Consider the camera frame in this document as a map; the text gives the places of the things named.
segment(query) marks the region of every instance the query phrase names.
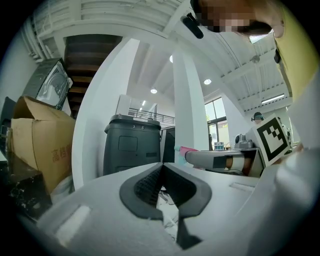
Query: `black trash bin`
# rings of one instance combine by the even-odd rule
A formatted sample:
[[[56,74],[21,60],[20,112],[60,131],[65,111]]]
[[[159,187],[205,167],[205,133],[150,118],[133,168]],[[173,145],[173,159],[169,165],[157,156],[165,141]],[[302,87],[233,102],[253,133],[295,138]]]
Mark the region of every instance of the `black trash bin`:
[[[103,175],[160,162],[160,123],[116,114],[105,128]]]

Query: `fluorescent light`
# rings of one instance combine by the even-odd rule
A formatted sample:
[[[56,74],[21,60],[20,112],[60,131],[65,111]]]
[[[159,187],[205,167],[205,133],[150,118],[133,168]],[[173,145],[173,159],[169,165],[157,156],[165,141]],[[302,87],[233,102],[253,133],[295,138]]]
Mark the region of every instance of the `fluorescent light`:
[[[212,82],[212,81],[211,81],[210,79],[206,79],[206,80],[204,80],[204,84],[205,84],[205,85],[210,85],[210,84],[211,84],[211,82]]]
[[[271,31],[270,31],[268,34],[250,35],[250,36],[249,36],[250,42],[251,42],[252,44],[254,44],[254,43],[258,42],[258,41],[261,40],[262,38],[265,38],[267,35],[269,35],[269,34],[271,34],[271,33],[273,33],[273,32],[274,32],[274,30],[271,29]]]
[[[271,101],[280,99],[280,98],[282,98],[282,97],[284,97],[284,96],[285,96],[285,94],[283,93],[283,94],[281,94],[281,95],[278,95],[278,96],[275,96],[275,97],[272,97],[272,98],[268,98],[268,99],[266,99],[266,100],[263,100],[263,101],[261,102],[261,104],[265,104],[265,103],[267,103],[267,102],[271,102]]]

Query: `white wall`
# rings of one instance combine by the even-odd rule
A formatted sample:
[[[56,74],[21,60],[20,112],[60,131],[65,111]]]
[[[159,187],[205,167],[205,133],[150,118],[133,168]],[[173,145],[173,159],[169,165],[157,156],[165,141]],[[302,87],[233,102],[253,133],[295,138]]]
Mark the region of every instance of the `white wall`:
[[[226,96],[222,95],[222,101],[225,110],[225,116],[228,123],[230,146],[235,146],[235,139],[238,134],[245,134],[251,128],[248,120],[239,112],[232,101]]]
[[[36,68],[37,64],[28,55],[22,36],[18,32],[0,66],[0,111],[7,96],[14,101],[18,100]]]
[[[125,94],[121,94],[118,101],[118,106],[116,107],[116,114],[128,115],[131,103],[131,97]]]
[[[158,114],[170,117],[176,116],[174,102],[159,91],[156,94],[152,94],[150,92],[150,88],[143,85],[137,86],[136,84],[131,82],[128,85],[126,94],[138,100],[157,103]]]

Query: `person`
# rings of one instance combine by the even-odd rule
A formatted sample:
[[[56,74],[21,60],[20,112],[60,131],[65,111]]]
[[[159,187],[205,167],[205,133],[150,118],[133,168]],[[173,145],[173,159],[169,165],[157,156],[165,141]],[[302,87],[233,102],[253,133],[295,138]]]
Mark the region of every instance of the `person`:
[[[282,126],[282,130],[284,135],[287,137],[289,145],[290,145],[290,149],[286,152],[286,154],[289,154],[292,152],[292,140],[291,140],[291,133],[290,130],[281,122],[281,118],[278,116],[278,120]]]
[[[254,121],[254,123],[257,125],[260,124],[264,119],[264,116],[260,112],[255,112],[253,117],[251,118],[251,121]]]
[[[236,32],[243,36],[273,32],[276,44],[274,60],[293,102],[318,78],[318,52],[304,28],[280,1],[191,0],[190,3],[198,22],[212,32]],[[294,151],[303,148],[299,144]]]

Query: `white ceiling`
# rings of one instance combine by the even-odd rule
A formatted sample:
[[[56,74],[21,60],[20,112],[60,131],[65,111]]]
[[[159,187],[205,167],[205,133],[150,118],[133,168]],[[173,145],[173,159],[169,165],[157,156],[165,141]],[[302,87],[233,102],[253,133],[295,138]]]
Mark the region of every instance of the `white ceiling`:
[[[142,106],[143,102],[144,101],[141,99],[136,99],[132,97],[130,102],[130,108],[136,109],[136,110],[139,110],[140,108],[142,108],[143,111],[150,112],[155,107],[155,103],[149,102],[149,101],[145,101],[144,105]]]
[[[285,94],[288,90],[274,61],[275,43],[268,35],[252,44],[247,37],[232,32],[207,32],[202,45],[211,51],[214,71],[221,77],[237,98],[244,111],[260,108],[262,100]],[[156,88],[159,93],[174,101],[173,64],[170,53],[161,51],[145,42],[140,42],[130,75],[131,86]],[[259,56],[257,64],[252,62]],[[195,61],[204,98],[217,91],[215,77],[203,63]],[[210,85],[203,82],[211,79]]]
[[[181,22],[189,12],[193,13],[189,0],[50,0],[34,12],[33,34],[43,40],[40,46],[48,44],[53,54],[61,56],[67,36],[97,33],[138,39],[141,43],[129,86],[139,92],[156,87],[158,94],[170,101],[174,101],[174,81],[169,57],[177,40],[188,45],[206,102],[228,93],[237,108],[248,113],[265,108],[263,99],[289,96],[274,61],[272,34],[252,44],[236,33],[213,33],[200,27],[204,37],[197,39]],[[260,57],[258,64],[252,62],[256,55]],[[204,85],[208,78],[212,83]],[[290,100],[270,102],[268,108],[283,107]]]

